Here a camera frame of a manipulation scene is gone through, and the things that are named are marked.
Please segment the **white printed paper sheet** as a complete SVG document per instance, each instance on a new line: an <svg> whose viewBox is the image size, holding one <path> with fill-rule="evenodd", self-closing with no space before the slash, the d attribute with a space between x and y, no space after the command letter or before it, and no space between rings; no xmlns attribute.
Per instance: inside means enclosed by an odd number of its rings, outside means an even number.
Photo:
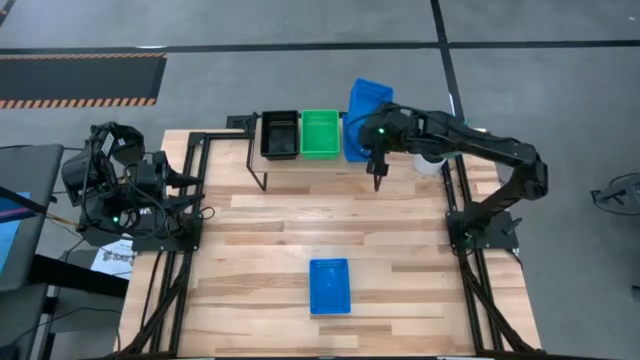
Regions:
<svg viewBox="0 0 640 360"><path fill-rule="evenodd" d="M133 242L121 239L100 247L91 264L92 271L129 280L133 271L136 252L132 250Z"/></svg>

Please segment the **black aluminium rail frame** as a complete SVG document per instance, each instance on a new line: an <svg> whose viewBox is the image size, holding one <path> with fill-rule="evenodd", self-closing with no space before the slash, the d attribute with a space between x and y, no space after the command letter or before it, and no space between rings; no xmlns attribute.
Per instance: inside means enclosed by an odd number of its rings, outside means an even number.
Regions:
<svg viewBox="0 0 640 360"><path fill-rule="evenodd" d="M464 153L460 153L460 155L456 157L455 164L457 167L461 195L465 208L466 205L475 201L471 199L470 185L464 168L464 161L461 156L462 154ZM508 344L515 353L536 353L538 350L527 344L522 339L494 303L487 263L484 257L485 249L467 249L457 251L452 248L452 250L458 259L460 274L463 281L463 290L471 325L474 352L480 355L487 351L484 348L483 340L481 339L478 310L476 306L477 303L481 303L488 317L490 336L494 345L494 348L491 350L493 354L497 356L504 356L506 354L504 348L505 344Z"/></svg>
<svg viewBox="0 0 640 360"><path fill-rule="evenodd" d="M214 140L244 140L251 141L246 131L229 132L190 132L187 139L183 171L190 174L194 165L195 150L201 146L200 160L198 163L197 177L204 180L208 164L208 155ZM161 280L158 306L146 321L141 330L136 334L132 342L119 350L117 354L109 355L108 360L166 360L176 358L179 349L181 330L188 285L193 263L195 249L184 251L179 271L172 283L173 269L177 254L168 252ZM169 335L167 351L160 351L166 314L171 306L174 306L173 320Z"/></svg>

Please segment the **black mat hazard stripe edge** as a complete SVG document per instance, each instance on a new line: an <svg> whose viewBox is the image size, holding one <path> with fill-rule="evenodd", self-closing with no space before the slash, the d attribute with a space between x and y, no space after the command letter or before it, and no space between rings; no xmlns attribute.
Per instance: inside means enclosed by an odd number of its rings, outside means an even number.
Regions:
<svg viewBox="0 0 640 360"><path fill-rule="evenodd" d="M165 54L0 56L0 109L153 106Z"/></svg>

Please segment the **green plastic basket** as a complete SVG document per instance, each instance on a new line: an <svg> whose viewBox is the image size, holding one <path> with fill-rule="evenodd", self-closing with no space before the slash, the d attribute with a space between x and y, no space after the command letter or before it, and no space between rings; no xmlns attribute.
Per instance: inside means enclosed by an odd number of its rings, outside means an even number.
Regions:
<svg viewBox="0 0 640 360"><path fill-rule="evenodd" d="M306 159L334 159L340 153L341 120L337 110L306 109L300 119L300 153Z"/></svg>

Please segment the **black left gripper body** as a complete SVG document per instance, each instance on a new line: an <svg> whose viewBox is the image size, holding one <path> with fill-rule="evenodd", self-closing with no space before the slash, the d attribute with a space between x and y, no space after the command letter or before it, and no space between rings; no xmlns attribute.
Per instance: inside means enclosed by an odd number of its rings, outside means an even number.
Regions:
<svg viewBox="0 0 640 360"><path fill-rule="evenodd" d="M159 177L154 172L152 158L150 162L139 160L127 164L124 168L124 209L133 211L153 207L160 214L165 214L166 209L160 202L166 198L166 173Z"/></svg>

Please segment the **potted plant white pot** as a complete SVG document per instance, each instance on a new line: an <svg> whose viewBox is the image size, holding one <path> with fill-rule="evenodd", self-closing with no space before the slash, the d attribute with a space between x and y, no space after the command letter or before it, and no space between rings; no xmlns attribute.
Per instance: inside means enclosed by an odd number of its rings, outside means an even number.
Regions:
<svg viewBox="0 0 640 360"><path fill-rule="evenodd" d="M441 157L425 159L421 154L421 150L416 145L411 145L410 149L411 154L414 157L414 169L423 175L436 175L441 170L446 160L460 155L460 152L449 152L445 153Z"/></svg>

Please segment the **black plastic basket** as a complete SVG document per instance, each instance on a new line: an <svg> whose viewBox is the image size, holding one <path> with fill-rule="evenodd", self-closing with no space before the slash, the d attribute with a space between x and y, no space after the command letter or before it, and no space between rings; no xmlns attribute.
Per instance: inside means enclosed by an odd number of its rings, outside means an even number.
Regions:
<svg viewBox="0 0 640 360"><path fill-rule="evenodd" d="M269 161L293 160L299 154L296 110L265 111L261 114L260 154Z"/></svg>

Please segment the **wooden shelf black metal frame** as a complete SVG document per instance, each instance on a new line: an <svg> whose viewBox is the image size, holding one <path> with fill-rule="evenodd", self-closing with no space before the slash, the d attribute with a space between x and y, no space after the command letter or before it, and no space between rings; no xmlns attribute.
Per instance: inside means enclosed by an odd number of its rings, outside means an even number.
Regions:
<svg viewBox="0 0 640 360"><path fill-rule="evenodd" d="M259 187L263 190L267 188L267 179L270 173L275 172L329 172L329 173L352 173L363 172L366 168L366 162L348 162L344 156L343 148L343 116L344 114L339 112L341 120L341 139L340 139L340 153L334 159L327 160L311 160L304 158L300 153L300 119L302 111L298 116L298 135L299 135L299 154L293 160L276 160L269 161L262 157L260 154L261 145L261 114L252 113L248 116L251 117L250 127L245 130L251 137L249 141L249 149L247 154L246 167L248 171L253 175L261 173L262 178L256 180Z"/></svg>

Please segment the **blue panel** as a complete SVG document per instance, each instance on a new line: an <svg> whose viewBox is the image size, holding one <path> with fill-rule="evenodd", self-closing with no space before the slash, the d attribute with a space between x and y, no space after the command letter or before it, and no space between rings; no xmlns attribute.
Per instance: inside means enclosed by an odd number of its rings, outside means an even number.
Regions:
<svg viewBox="0 0 640 360"><path fill-rule="evenodd" d="M7 262L20 221L33 215L30 208L0 196L0 273Z"/></svg>

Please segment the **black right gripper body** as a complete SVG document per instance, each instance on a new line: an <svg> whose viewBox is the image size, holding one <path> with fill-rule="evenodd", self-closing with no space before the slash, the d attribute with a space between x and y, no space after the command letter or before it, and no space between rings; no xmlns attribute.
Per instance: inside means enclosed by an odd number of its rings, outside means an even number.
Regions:
<svg viewBox="0 0 640 360"><path fill-rule="evenodd" d="M363 117L357 142L365 150L382 146L386 152L417 154L418 111L395 103L383 103Z"/></svg>

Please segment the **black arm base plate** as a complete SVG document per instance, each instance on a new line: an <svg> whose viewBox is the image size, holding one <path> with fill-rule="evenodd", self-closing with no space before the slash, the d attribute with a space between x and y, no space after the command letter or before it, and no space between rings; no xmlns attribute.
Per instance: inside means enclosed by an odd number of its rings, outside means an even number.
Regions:
<svg viewBox="0 0 640 360"><path fill-rule="evenodd" d="M515 229L521 221L513 219L508 211L493 216L486 225L464 224L459 211L446 215L450 244L455 250L518 248Z"/></svg>
<svg viewBox="0 0 640 360"><path fill-rule="evenodd" d="M190 252L198 250L202 235L203 219L190 213L169 216L165 226L158 233L154 230L159 226L161 216L143 215L142 226L150 226L152 236L136 237L132 242L132 250L136 252L148 251L177 251Z"/></svg>

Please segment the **black floor beam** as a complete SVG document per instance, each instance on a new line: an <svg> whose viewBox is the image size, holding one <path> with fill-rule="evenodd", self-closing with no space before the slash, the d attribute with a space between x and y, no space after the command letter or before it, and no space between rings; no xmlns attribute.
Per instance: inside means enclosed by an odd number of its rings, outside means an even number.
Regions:
<svg viewBox="0 0 640 360"><path fill-rule="evenodd" d="M27 280L29 284L47 284L118 298L126 296L129 284L126 279L42 255L34 257Z"/></svg>

